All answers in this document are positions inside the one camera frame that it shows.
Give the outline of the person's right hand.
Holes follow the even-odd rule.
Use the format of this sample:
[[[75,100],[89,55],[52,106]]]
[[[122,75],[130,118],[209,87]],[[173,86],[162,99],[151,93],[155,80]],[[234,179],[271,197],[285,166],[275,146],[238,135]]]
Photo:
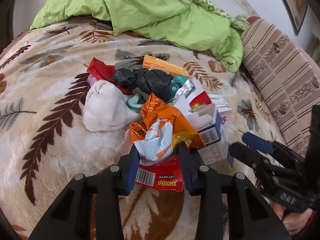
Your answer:
[[[298,235],[301,231],[303,231],[316,214],[314,211],[308,208],[303,213],[292,212],[285,215],[285,210],[280,204],[270,200],[269,205],[272,207],[278,218],[282,221],[286,230],[291,236]]]

